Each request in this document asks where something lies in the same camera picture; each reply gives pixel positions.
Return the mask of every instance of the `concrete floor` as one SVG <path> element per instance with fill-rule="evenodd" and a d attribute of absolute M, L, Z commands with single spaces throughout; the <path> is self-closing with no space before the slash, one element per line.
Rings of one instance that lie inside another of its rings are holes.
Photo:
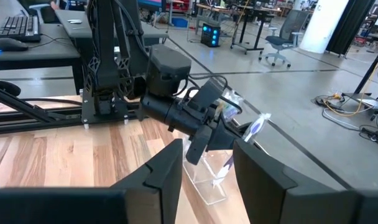
<path fill-rule="evenodd" d="M 20 9 L 15 0 L 0 1 L 0 23 Z M 275 18 L 272 25 L 281 26 L 283 21 Z M 231 25 L 226 22 L 223 30 L 232 32 Z M 253 44 L 257 30 L 250 24 L 244 41 Z M 257 137 L 271 156 L 335 189 L 378 189 L 378 145 L 325 120 L 321 108 L 310 103 L 317 95 L 353 91 L 375 55 L 351 54 L 345 59 L 334 54 L 286 50 L 282 54 L 292 61 L 292 67 L 287 69 L 281 62 L 271 67 L 266 60 L 258 61 L 258 52 L 244 55 L 239 47 L 230 49 L 229 38 L 222 40 L 221 47 L 211 49 L 188 42 L 187 34 L 189 39 L 200 39 L 192 30 L 187 33 L 186 29 L 168 28 L 168 33 L 170 40 L 165 44 L 192 59 L 192 74 L 224 75 L 229 85 L 245 97 L 244 112 L 237 117 L 240 123 L 255 120 L 260 112 L 272 113 L 272 122 Z M 265 46 L 265 53 L 274 52 L 265 44 L 264 38 L 269 34 L 264 29 L 259 43 Z M 75 93 L 68 67 L 4 71 L 0 72 L 0 79 L 19 85 L 21 97 Z M 378 94 L 377 75 L 368 91 Z M 355 102 L 345 105 L 348 111 L 356 108 Z M 356 126 L 376 124 L 369 121 L 367 113 L 335 117 Z"/>

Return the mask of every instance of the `transparent plastic holder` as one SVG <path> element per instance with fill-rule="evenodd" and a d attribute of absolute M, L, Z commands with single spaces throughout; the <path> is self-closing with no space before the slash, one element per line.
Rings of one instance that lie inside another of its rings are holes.
<path fill-rule="evenodd" d="M 230 154 L 227 151 L 210 151 L 203 153 L 199 163 L 195 166 L 185 159 L 189 144 L 190 141 L 185 143 L 184 140 L 183 168 L 196 191 L 199 193 L 199 196 L 207 205 L 213 205 L 226 200 L 228 196 L 223 186 L 221 184 L 213 185 L 213 182 L 218 180 L 216 174 L 229 159 Z"/>

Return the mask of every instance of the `computer tower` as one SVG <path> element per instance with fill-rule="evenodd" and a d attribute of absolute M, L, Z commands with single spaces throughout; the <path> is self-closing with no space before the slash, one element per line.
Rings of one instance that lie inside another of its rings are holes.
<path fill-rule="evenodd" d="M 211 26 L 204 23 L 203 29 L 201 31 L 200 42 L 209 47 L 219 47 L 219 34 L 220 33 L 221 33 L 220 27 Z"/>

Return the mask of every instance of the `white column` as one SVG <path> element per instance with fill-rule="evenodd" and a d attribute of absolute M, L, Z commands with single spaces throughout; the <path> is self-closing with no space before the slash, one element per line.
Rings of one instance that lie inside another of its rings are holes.
<path fill-rule="evenodd" d="M 324 53 L 347 3 L 348 0 L 319 0 L 300 48 Z"/>
<path fill-rule="evenodd" d="M 294 10 L 301 10 L 301 2 L 303 2 L 303 1 L 304 0 L 295 0 L 293 9 Z"/>

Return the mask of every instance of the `computer mouse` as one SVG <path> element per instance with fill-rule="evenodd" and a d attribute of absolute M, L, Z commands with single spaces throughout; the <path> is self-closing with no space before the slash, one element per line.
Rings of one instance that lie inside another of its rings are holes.
<path fill-rule="evenodd" d="M 12 38 L 0 38 L 0 51 L 24 51 L 29 49 L 27 44 Z"/>

